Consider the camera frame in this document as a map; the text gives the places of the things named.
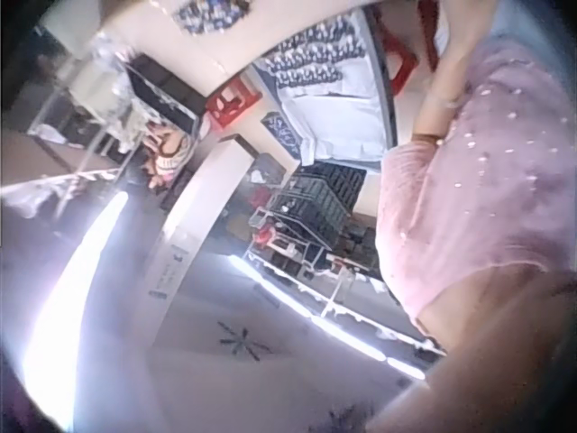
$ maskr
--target fluorescent light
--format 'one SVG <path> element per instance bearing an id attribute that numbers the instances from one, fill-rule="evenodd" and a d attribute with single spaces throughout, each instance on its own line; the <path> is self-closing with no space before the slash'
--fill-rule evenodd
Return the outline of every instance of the fluorescent light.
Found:
<path id="1" fill-rule="evenodd" d="M 415 379 L 418 379 L 419 381 L 423 381 L 425 379 L 425 374 L 421 370 L 419 370 L 416 367 L 413 367 L 412 365 L 405 364 L 402 361 L 399 361 L 398 359 L 387 358 L 387 363 L 391 367 L 396 368 L 400 372 L 402 372 L 408 376 L 414 377 Z"/>
<path id="2" fill-rule="evenodd" d="M 270 281 L 262 278 L 262 275 L 260 275 L 259 272 L 252 266 L 250 266 L 250 264 L 248 264 L 246 261 L 244 261 L 240 257 L 237 257 L 236 255 L 231 255 L 228 258 L 230 259 L 231 263 L 234 265 L 236 269 L 244 273 L 247 277 L 252 278 L 256 282 L 258 282 L 268 293 L 270 293 L 280 302 L 290 307 L 291 309 L 294 309 L 302 317 L 310 318 L 311 316 L 310 311 L 305 306 L 292 299 L 287 293 L 279 289 Z"/>
<path id="3" fill-rule="evenodd" d="M 314 316 L 311 318 L 313 323 L 323 329 L 327 334 L 341 340 L 343 343 L 349 345 L 350 347 L 358 350 L 359 352 L 364 353 L 367 356 L 370 356 L 377 361 L 385 361 L 387 356 L 383 354 L 380 350 L 367 345 L 366 343 L 359 340 L 357 337 L 352 336 L 351 334 L 344 332 L 341 328 L 336 326 L 335 324 L 324 320 L 323 318 L 319 318 Z"/>
<path id="4" fill-rule="evenodd" d="M 300 314 L 304 318 L 310 318 L 311 314 L 310 311 L 303 306 L 302 304 L 298 303 L 294 299 L 292 299 L 288 294 L 284 291 L 276 287 L 270 281 L 262 280 L 261 286 L 272 296 L 278 299 L 283 304 L 287 305 L 288 307 L 294 309 L 298 314 Z"/>
<path id="5" fill-rule="evenodd" d="M 246 261 L 244 261 L 240 257 L 237 257 L 236 255 L 231 255 L 228 258 L 230 259 L 234 267 L 238 269 L 240 272 L 244 273 L 247 277 L 252 278 L 256 282 L 262 283 L 263 281 L 262 275 L 260 275 L 259 272 L 252 266 L 250 266 L 250 264 L 248 264 Z"/>
<path id="6" fill-rule="evenodd" d="M 72 254 L 42 306 L 23 360 L 24 385 L 38 407 L 64 430 L 72 429 L 80 326 L 88 290 L 128 196 L 108 203 Z"/>

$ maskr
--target sequined fabric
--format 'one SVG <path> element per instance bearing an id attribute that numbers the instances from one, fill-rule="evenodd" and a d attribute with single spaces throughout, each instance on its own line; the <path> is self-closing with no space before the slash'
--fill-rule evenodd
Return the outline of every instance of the sequined fabric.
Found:
<path id="1" fill-rule="evenodd" d="M 492 41 L 475 53 L 468 94 L 438 148 L 385 156 L 380 267 L 415 318 L 445 288 L 493 266 L 572 268 L 575 112 L 523 47 Z"/>

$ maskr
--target white wall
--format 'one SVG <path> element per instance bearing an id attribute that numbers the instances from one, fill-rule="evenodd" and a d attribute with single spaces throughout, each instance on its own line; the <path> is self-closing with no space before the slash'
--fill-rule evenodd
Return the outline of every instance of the white wall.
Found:
<path id="1" fill-rule="evenodd" d="M 220 142 L 170 211 L 161 238 L 137 279 L 131 338 L 150 347 L 162 320 L 210 229 L 222 212 L 253 157 L 234 140 Z"/>

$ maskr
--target hanging clothing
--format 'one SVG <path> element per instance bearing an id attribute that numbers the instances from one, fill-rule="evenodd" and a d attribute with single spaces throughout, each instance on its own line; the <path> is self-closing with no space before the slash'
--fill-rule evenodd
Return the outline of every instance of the hanging clothing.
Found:
<path id="1" fill-rule="evenodd" d="M 245 0 L 193 0 L 174 15 L 176 24 L 191 34 L 225 30 L 249 13 Z"/>
<path id="2" fill-rule="evenodd" d="M 277 80 L 277 88 L 306 94 L 310 86 L 343 79 L 339 63 L 362 58 L 364 44 L 357 36 L 350 15 L 339 15 L 316 24 L 281 42 L 269 51 L 260 65 Z"/>
<path id="3" fill-rule="evenodd" d="M 387 135 L 358 14 L 343 14 L 288 38 L 257 62 L 302 138 L 303 165 L 315 160 L 380 161 Z"/>
<path id="4" fill-rule="evenodd" d="M 165 180 L 171 180 L 178 169 L 186 163 L 191 150 L 192 139 L 188 135 L 183 135 L 179 147 L 174 153 L 165 153 L 160 146 L 154 160 L 156 173 Z"/>

